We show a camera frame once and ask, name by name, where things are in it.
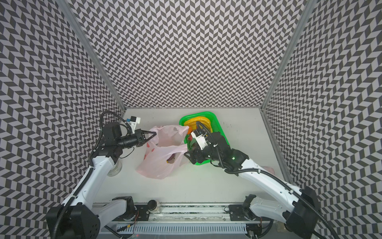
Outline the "dark purple fake passionfruit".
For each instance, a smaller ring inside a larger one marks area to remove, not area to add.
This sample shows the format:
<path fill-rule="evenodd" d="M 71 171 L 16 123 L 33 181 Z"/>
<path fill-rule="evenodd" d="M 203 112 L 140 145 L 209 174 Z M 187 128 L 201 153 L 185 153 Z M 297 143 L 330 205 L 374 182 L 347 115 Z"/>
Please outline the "dark purple fake passionfruit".
<path fill-rule="evenodd" d="M 176 161 L 176 159 L 177 159 L 177 156 L 178 156 L 177 153 L 172 154 L 172 155 L 166 160 L 166 162 L 167 162 L 168 164 L 174 164 L 175 161 Z"/>

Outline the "pink plastic bag peach print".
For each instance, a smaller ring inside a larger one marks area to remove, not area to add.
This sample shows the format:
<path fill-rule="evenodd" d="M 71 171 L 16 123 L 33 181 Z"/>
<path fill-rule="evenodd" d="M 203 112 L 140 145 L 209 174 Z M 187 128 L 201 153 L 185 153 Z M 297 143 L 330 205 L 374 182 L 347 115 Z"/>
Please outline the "pink plastic bag peach print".
<path fill-rule="evenodd" d="M 189 128 L 181 125 L 155 126 L 151 131 L 157 135 L 146 143 L 146 152 L 143 161 L 136 168 L 136 171 L 151 179 L 164 179 L 174 170 L 178 169 L 188 161 L 184 160 L 184 153 L 188 151 L 184 142 Z M 174 153 L 177 159 L 174 164 L 168 164 L 166 160 Z"/>

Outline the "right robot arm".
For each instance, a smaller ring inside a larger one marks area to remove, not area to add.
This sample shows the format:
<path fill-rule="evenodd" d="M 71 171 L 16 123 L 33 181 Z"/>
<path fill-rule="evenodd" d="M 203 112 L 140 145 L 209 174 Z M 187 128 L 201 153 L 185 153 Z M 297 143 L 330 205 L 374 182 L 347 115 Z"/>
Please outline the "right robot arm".
<path fill-rule="evenodd" d="M 316 231 L 316 226 L 322 222 L 333 238 L 339 237 L 320 212 L 313 189 L 301 189 L 273 175 L 245 153 L 232 149 L 219 132 L 194 130 L 191 137 L 191 149 L 185 153 L 185 157 L 192 164 L 216 161 L 215 166 L 222 168 L 225 173 L 244 178 L 273 197 L 269 201 L 255 195 L 247 196 L 242 208 L 248 219 L 268 218 L 282 222 L 302 239 L 312 236 L 321 239 L 323 236 Z"/>

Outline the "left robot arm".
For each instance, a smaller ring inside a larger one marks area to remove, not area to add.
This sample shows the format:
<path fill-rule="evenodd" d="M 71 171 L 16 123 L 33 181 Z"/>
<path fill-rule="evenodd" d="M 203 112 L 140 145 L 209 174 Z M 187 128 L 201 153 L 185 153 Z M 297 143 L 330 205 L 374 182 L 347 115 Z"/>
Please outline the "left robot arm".
<path fill-rule="evenodd" d="M 137 129 L 122 135 L 118 122 L 107 123 L 90 157 L 90 166 L 74 191 L 61 205 L 46 215 L 50 237 L 53 239 L 95 239 L 111 221 L 127 216 L 135 219 L 137 209 L 132 197 L 116 197 L 101 208 L 93 209 L 95 197 L 109 172 L 115 168 L 124 149 L 140 147 L 156 132 Z"/>

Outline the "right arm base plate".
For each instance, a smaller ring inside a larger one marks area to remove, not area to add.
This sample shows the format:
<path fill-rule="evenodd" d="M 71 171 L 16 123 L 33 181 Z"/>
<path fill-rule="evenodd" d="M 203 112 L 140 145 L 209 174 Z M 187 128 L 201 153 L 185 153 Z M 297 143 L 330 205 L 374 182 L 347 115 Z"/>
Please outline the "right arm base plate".
<path fill-rule="evenodd" d="M 256 221 L 260 217 L 257 217 L 250 209 L 252 201 L 256 198 L 256 195 L 250 194 L 245 197 L 242 204 L 231 204 L 228 206 L 228 213 L 231 221 Z"/>

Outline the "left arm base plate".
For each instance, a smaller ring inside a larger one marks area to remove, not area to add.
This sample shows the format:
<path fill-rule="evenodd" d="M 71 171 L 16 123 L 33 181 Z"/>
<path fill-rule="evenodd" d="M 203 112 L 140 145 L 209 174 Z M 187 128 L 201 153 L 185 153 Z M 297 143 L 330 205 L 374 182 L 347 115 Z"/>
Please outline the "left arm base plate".
<path fill-rule="evenodd" d="M 115 200 L 124 200 L 126 210 L 123 214 L 114 219 L 114 221 L 148 221 L 150 212 L 146 204 L 136 204 L 131 196 L 113 198 Z"/>

